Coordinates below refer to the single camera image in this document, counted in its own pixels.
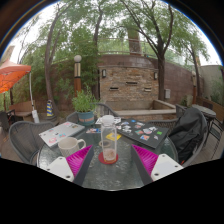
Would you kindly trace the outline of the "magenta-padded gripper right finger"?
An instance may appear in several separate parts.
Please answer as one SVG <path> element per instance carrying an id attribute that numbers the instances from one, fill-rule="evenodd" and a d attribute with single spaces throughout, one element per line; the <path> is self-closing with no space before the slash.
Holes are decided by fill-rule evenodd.
<path id="1" fill-rule="evenodd" d="M 182 166 L 167 154 L 156 155 L 137 145 L 131 145 L 131 154 L 144 185 L 182 169 Z"/>

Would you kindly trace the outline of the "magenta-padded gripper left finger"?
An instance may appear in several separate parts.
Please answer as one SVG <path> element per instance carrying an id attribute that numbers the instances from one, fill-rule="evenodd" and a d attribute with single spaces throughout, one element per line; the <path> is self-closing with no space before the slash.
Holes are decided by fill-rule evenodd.
<path id="1" fill-rule="evenodd" d="M 46 170 L 81 186 L 84 182 L 93 155 L 93 146 L 89 145 L 67 158 L 62 156 L 58 157 L 46 168 Z"/>

